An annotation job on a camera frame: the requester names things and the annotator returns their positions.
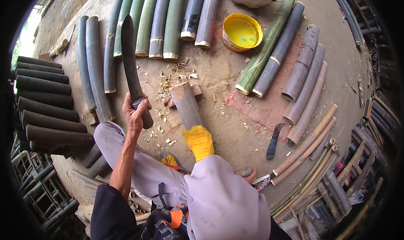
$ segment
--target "person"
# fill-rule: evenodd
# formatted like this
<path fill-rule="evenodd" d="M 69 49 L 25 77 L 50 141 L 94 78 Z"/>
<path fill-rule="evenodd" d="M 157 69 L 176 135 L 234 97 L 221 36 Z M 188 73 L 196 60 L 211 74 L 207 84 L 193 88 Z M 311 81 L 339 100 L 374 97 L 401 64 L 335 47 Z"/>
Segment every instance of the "person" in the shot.
<path fill-rule="evenodd" d="M 91 218 L 91 239 L 290 239 L 274 222 L 263 194 L 251 186 L 252 176 L 234 174 L 215 155 L 212 136 L 202 126 L 183 136 L 196 163 L 183 174 L 179 161 L 162 153 L 160 161 L 137 144 L 147 97 L 137 110 L 127 93 L 122 107 L 127 132 L 112 122 L 100 123 L 94 139 L 113 168 L 109 185 L 100 185 Z M 128 205 L 130 188 L 153 201 L 147 221 L 137 225 Z"/>

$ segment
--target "leg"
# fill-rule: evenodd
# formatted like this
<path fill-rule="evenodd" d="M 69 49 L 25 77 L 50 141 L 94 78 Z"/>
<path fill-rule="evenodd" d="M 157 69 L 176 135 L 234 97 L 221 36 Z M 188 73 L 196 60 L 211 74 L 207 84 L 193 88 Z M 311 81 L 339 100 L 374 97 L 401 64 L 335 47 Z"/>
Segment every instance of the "leg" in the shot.
<path fill-rule="evenodd" d="M 111 168 L 114 168 L 122 151 L 125 132 L 113 122 L 102 122 L 95 129 L 94 140 L 105 160 Z M 131 187 L 153 199 L 156 205 L 162 205 L 158 195 L 158 185 L 163 182 L 163 198 L 169 207 L 175 207 L 186 203 L 183 180 L 182 173 L 170 170 L 155 160 L 150 152 L 139 145 L 136 146 Z"/>
<path fill-rule="evenodd" d="M 184 179 L 190 239 L 269 239 L 271 216 L 265 196 L 235 175 L 223 158 L 205 157 Z"/>

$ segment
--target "red painted patch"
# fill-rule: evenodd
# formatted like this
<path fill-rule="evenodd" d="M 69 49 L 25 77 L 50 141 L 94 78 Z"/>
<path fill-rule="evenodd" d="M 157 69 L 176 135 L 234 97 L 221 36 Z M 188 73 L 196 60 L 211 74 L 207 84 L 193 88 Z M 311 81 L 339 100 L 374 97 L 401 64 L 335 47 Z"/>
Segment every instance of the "red painted patch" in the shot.
<path fill-rule="evenodd" d="M 279 135 L 280 141 L 285 141 L 291 125 L 282 116 L 288 107 L 289 101 L 281 96 L 281 91 L 286 80 L 289 78 L 292 71 L 293 64 L 299 56 L 300 47 L 303 38 L 299 35 L 295 36 L 289 52 L 286 54 L 267 94 L 261 99 L 254 94 L 249 94 L 253 97 L 251 103 L 245 103 L 246 96 L 240 93 L 237 89 L 233 88 L 226 97 L 226 102 L 230 107 L 235 108 L 243 114 L 242 120 L 249 125 L 259 128 L 261 125 L 267 127 L 264 130 L 266 133 L 272 135 L 274 128 L 279 123 L 285 123 Z"/>

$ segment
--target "machete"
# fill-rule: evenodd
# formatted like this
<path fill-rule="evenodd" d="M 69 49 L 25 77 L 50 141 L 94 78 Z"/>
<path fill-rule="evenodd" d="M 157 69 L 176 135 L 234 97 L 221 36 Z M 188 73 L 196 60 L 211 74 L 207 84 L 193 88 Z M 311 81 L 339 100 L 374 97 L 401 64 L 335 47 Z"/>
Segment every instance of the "machete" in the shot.
<path fill-rule="evenodd" d="M 276 142 L 278 141 L 278 136 L 279 136 L 280 130 L 284 126 L 285 126 L 284 123 L 280 123 L 280 124 L 275 126 L 274 133 L 272 134 L 270 145 L 268 146 L 268 150 L 267 150 L 267 159 L 273 159 L 274 158 Z"/>
<path fill-rule="evenodd" d="M 124 70 L 126 80 L 128 81 L 129 93 L 132 98 L 132 108 L 137 109 L 139 104 L 144 100 L 142 87 L 140 86 L 139 76 L 136 69 L 136 58 L 134 56 L 134 47 L 136 46 L 133 34 L 132 18 L 127 15 L 122 24 L 122 60 L 124 62 Z M 153 119 L 148 109 L 142 114 L 143 128 L 149 129 L 153 126 Z"/>

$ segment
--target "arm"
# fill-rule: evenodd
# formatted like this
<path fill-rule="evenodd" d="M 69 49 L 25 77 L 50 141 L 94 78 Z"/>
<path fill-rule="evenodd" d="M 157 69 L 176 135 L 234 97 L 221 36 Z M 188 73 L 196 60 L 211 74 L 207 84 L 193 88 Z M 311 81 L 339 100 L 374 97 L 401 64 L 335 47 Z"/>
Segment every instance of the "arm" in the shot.
<path fill-rule="evenodd" d="M 116 188 L 128 201 L 128 195 L 130 191 L 130 179 L 133 171 L 133 156 L 136 151 L 136 144 L 139 138 L 140 132 L 143 128 L 142 114 L 148 108 L 152 109 L 152 106 L 145 96 L 145 99 L 139 104 L 137 110 L 132 109 L 132 98 L 129 92 L 126 94 L 122 111 L 125 114 L 126 124 L 128 132 L 122 152 L 119 155 L 118 161 L 111 174 L 109 185 Z"/>

